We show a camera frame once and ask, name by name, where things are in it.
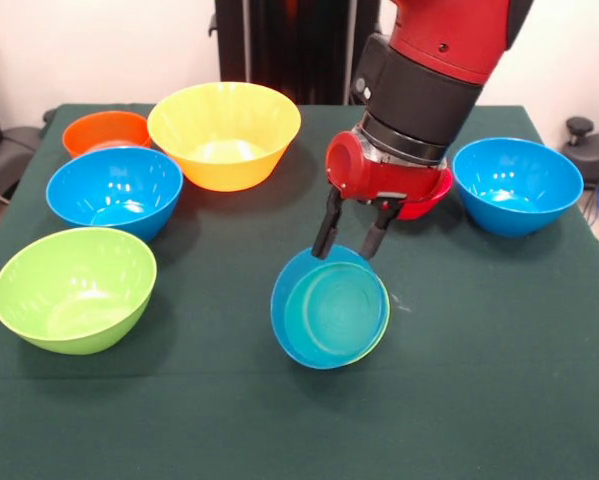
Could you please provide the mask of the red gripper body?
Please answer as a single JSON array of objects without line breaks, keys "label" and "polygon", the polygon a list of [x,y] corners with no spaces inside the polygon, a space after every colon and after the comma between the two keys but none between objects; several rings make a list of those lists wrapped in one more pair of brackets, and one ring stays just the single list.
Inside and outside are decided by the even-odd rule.
[{"label": "red gripper body", "polygon": [[361,135],[337,134],[326,153],[326,177],[343,199],[396,198],[421,203],[446,194],[452,187],[448,167],[416,166],[373,160]]}]

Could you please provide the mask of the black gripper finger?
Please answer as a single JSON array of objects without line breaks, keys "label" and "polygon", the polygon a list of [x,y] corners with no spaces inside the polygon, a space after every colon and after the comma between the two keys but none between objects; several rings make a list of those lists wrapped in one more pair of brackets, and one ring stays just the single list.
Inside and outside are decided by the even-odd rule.
[{"label": "black gripper finger", "polygon": [[368,204],[377,209],[377,215],[368,228],[366,237],[358,250],[364,259],[371,259],[377,253],[390,223],[398,216],[403,207],[403,200],[399,198],[376,198]]},{"label": "black gripper finger", "polygon": [[341,217],[343,199],[337,188],[331,188],[326,200],[326,212],[315,238],[311,254],[318,259],[325,259],[337,235],[338,222]]}]

